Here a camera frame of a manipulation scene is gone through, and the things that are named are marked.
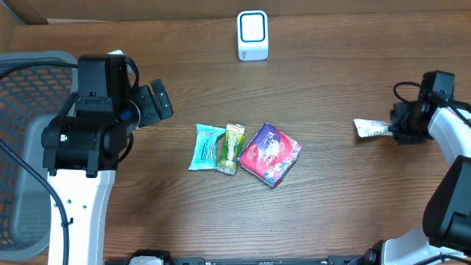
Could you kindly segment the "teal snack packet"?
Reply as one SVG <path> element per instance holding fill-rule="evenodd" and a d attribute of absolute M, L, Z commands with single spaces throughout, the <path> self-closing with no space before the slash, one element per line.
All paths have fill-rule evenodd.
<path fill-rule="evenodd" d="M 226 129 L 206 124 L 196 124 L 196 143 L 190 171 L 216 169 L 216 144 Z"/>

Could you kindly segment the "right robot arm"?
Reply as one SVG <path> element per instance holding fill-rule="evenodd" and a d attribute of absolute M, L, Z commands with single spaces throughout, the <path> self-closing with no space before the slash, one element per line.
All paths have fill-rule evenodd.
<path fill-rule="evenodd" d="M 470 104 L 454 97 L 455 76 L 429 71 L 414 101 L 400 98 L 389 123 L 355 119 L 358 136 L 391 136 L 399 144 L 434 140 L 448 165 L 426 205 L 422 224 L 401 237 L 381 240 L 353 264 L 470 263 Z"/>

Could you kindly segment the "red purple snack packet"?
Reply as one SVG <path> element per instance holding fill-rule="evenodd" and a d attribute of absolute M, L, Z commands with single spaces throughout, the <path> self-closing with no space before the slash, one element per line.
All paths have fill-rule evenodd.
<path fill-rule="evenodd" d="M 302 145 L 293 138 L 265 123 L 236 160 L 248 172 L 275 188 L 296 163 L 301 149 Z"/>

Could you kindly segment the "green juice pouch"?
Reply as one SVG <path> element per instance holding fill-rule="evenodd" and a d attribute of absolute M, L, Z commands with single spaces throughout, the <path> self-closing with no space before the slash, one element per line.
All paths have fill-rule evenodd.
<path fill-rule="evenodd" d="M 216 170 L 235 175 L 238 169 L 236 158 L 241 152 L 245 139 L 245 127 L 241 124 L 227 124 L 221 154 Z"/>

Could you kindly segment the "white tube with gold cap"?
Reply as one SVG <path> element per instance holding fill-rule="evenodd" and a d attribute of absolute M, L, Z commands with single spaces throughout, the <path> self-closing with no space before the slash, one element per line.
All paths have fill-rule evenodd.
<path fill-rule="evenodd" d="M 354 119 L 353 123 L 360 138 L 393 136 L 393 133 L 389 130 L 391 124 L 384 121 Z"/>

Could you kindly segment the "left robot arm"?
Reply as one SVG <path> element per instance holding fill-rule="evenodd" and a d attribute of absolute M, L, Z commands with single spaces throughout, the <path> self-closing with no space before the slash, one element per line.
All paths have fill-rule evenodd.
<path fill-rule="evenodd" d="M 107 206 L 118 164 L 136 129 L 174 111 L 161 79 L 131 80 L 123 54 L 83 55 L 77 92 L 43 130 L 43 167 L 56 192 L 51 201 L 49 264 L 102 264 Z"/>

